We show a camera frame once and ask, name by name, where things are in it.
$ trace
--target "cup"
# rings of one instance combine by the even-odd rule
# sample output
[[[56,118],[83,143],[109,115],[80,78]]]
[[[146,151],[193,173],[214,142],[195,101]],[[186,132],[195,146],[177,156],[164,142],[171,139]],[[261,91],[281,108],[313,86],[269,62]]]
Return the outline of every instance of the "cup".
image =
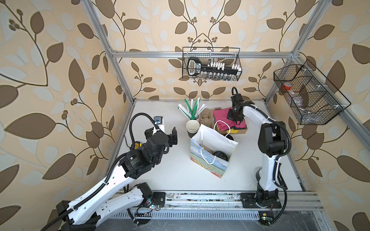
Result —
[[[200,124],[198,121],[192,119],[186,122],[186,130],[188,131],[188,136],[193,137],[199,130]]]

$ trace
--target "pink cloth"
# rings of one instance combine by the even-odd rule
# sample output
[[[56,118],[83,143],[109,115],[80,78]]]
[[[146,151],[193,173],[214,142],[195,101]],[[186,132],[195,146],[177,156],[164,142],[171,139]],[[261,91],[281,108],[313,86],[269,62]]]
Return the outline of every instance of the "pink cloth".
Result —
[[[215,115],[215,120],[216,121],[222,120],[225,123],[227,123],[230,126],[230,128],[234,128],[235,130],[245,128],[246,123],[245,123],[244,120],[239,125],[236,125],[236,122],[227,119],[229,109],[231,109],[231,108],[226,108],[226,109],[221,109],[221,110],[213,110],[213,114]],[[217,122],[217,126],[220,129],[220,131],[226,131],[226,130],[229,129],[226,126],[226,124],[224,124],[222,122]]]

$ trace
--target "white bag handle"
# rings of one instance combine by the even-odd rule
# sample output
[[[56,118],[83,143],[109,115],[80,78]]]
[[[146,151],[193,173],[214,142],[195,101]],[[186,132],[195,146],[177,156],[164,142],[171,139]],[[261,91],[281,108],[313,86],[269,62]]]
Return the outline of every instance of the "white bag handle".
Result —
[[[201,137],[202,137],[202,146],[203,146],[203,131],[202,131],[202,130],[201,130]],[[215,158],[213,159],[212,163],[210,163],[210,162],[208,162],[208,161],[204,158],[203,153],[202,153],[202,149],[204,149],[204,147],[201,147],[201,155],[202,155],[203,159],[204,159],[208,164],[213,164],[213,163],[215,162],[216,156],[215,156]]]
[[[214,125],[214,127],[213,127],[213,130],[216,128],[217,122],[222,122],[222,123],[224,123],[224,124],[226,124],[226,125],[227,125],[227,127],[229,128],[229,133],[228,133],[226,136],[228,136],[228,135],[230,134],[230,132],[231,132],[231,128],[230,128],[230,126],[229,126],[227,123],[225,123],[225,122],[224,122],[224,121],[222,121],[222,120],[218,120],[218,121],[216,121],[216,123],[215,123],[215,125]]]

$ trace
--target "wallpaper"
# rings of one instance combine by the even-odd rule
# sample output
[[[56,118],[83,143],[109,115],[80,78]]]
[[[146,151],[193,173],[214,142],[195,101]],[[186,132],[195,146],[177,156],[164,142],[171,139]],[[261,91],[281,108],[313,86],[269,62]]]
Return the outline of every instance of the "wallpaper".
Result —
[[[113,50],[291,51],[315,0],[92,0]]]
[[[121,69],[137,99],[230,99],[232,87],[245,99],[263,99],[273,84],[273,71],[282,59],[241,59],[239,81],[213,81],[182,76],[179,59],[122,58]]]
[[[370,129],[369,9],[368,1],[332,1],[301,55],[345,94],[352,102],[347,110]],[[274,118],[286,123],[293,143],[290,153],[308,189],[318,193],[332,226],[338,231],[370,230],[369,150],[339,116],[323,126],[302,126],[279,93],[269,105]]]
[[[128,102],[95,35],[77,1],[0,0],[0,230],[40,230],[102,177]]]

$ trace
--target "metal mesh basket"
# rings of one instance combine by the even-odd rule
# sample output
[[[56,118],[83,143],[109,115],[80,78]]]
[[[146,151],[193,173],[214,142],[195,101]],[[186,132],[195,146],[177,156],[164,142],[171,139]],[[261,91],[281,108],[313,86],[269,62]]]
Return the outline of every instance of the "metal mesh basket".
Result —
[[[324,84],[313,75],[313,70],[325,77]],[[342,92],[309,60],[303,65],[292,64],[274,71],[274,81],[301,125],[327,124],[351,105]]]
[[[238,81],[242,74],[240,48],[183,47],[182,78]]]

